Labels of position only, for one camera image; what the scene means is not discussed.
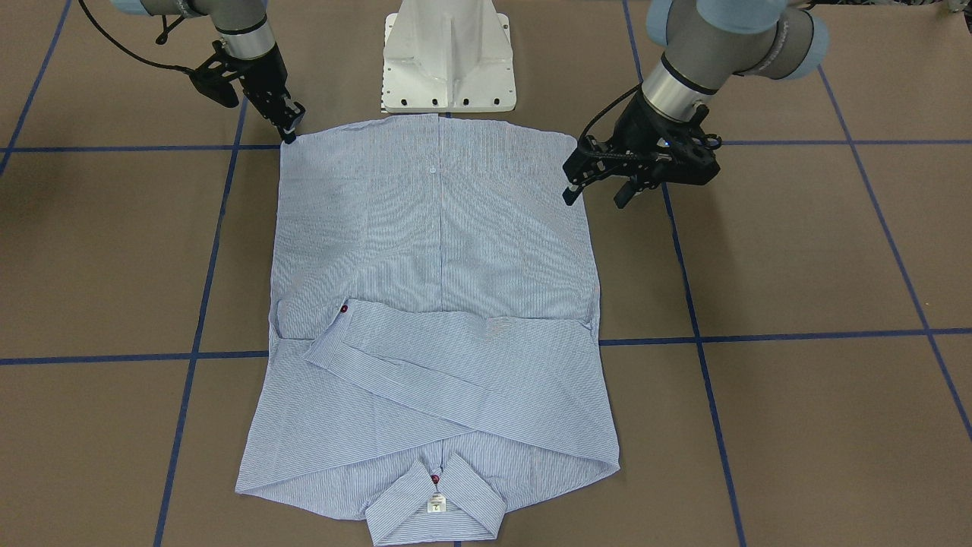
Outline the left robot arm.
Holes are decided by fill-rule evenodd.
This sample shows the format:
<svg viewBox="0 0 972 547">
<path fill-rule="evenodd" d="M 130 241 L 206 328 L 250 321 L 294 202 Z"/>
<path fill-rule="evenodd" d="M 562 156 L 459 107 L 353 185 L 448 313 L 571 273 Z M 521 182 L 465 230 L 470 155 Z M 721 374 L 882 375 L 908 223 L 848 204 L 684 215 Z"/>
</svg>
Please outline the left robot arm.
<svg viewBox="0 0 972 547">
<path fill-rule="evenodd" d="M 590 184 L 618 176 L 623 208 L 665 184 L 702 186 L 720 171 L 722 145 L 702 122 L 730 77 L 787 81 L 804 77 L 828 52 L 828 27 L 809 1 L 654 1 L 646 31 L 663 53 L 642 83 L 622 93 L 611 137 L 581 132 L 563 163 L 563 201 L 573 205 Z"/>
</svg>

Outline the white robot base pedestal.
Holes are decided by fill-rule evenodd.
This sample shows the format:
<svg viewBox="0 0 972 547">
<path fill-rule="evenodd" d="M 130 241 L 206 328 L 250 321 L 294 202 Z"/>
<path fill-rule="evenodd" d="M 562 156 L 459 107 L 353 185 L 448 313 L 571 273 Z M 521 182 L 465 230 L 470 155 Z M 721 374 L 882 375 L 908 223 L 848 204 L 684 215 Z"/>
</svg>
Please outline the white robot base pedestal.
<svg viewBox="0 0 972 547">
<path fill-rule="evenodd" d="M 515 109 L 510 19 L 492 1 L 403 1 L 384 21 L 386 114 Z"/>
</svg>

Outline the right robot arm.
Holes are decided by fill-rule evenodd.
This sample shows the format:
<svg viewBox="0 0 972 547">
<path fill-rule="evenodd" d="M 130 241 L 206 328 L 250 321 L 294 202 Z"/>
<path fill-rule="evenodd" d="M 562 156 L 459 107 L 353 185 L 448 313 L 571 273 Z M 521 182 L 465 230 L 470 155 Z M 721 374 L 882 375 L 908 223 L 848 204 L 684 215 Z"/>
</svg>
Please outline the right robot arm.
<svg viewBox="0 0 972 547">
<path fill-rule="evenodd" d="M 282 142 L 296 142 L 306 108 L 289 92 L 287 66 L 264 1 L 114 1 L 112 7 L 129 15 L 159 18 L 163 24 L 156 38 L 159 45 L 166 44 L 185 21 L 208 21 L 214 41 L 207 58 L 195 67 L 154 62 L 126 48 L 106 30 L 100 32 L 129 58 L 184 74 L 213 103 L 233 109 L 245 97 L 273 125 Z"/>
</svg>

